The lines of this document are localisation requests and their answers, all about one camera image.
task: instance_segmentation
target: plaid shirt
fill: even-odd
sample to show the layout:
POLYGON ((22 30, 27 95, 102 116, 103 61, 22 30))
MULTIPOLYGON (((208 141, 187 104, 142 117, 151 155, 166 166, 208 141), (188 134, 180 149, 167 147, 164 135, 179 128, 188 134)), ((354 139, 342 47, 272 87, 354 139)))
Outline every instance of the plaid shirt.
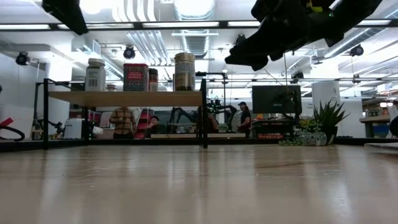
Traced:
POLYGON ((112 112, 109 122, 115 124, 116 134, 129 134, 136 132, 136 119, 132 110, 128 108, 118 108, 112 112))

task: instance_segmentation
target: black monitor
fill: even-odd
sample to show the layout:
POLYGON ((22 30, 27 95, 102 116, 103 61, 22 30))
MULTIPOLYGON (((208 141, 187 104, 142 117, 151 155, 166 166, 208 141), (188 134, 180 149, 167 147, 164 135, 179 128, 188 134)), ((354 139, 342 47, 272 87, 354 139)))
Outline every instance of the black monitor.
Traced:
POLYGON ((297 95, 298 113, 302 112, 299 85, 267 85, 252 87, 253 113, 295 113, 295 105, 290 97, 297 95))

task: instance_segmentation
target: yellow object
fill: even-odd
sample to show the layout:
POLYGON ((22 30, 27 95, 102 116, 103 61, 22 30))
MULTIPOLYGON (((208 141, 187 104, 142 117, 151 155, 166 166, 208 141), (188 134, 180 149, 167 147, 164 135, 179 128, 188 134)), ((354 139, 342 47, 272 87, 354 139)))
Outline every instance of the yellow object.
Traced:
POLYGON ((322 7, 313 7, 311 0, 309 0, 309 2, 307 2, 307 7, 311 8, 311 10, 313 12, 323 12, 322 7))

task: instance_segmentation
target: white jar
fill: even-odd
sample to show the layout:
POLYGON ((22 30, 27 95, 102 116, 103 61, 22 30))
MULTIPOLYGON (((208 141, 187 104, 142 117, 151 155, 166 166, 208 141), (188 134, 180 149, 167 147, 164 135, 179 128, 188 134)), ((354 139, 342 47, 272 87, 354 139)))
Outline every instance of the white jar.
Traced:
POLYGON ((88 59, 88 67, 86 69, 86 91, 105 91, 106 71, 104 67, 105 61, 103 59, 88 59))

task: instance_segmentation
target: potted plant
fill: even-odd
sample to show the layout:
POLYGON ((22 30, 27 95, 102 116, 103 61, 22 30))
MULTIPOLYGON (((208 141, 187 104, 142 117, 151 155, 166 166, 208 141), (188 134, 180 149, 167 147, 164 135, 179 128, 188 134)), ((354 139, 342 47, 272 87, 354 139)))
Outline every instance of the potted plant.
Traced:
POLYGON ((322 124, 321 129, 326 134, 327 144, 331 144, 335 140, 337 135, 336 125, 349 115, 345 116, 345 110, 341 110, 344 103, 339 107, 337 107, 337 102, 333 106, 330 106, 330 104, 331 100, 325 106, 322 106, 322 103, 320 103, 319 110, 316 107, 313 109, 314 118, 322 124))
POLYGON ((219 124, 218 125, 218 132, 225 133, 228 131, 228 125, 226 124, 219 124))
POLYGON ((322 132, 322 123, 315 119, 300 121, 301 142, 304 146, 324 146, 327 144, 326 134, 322 132))

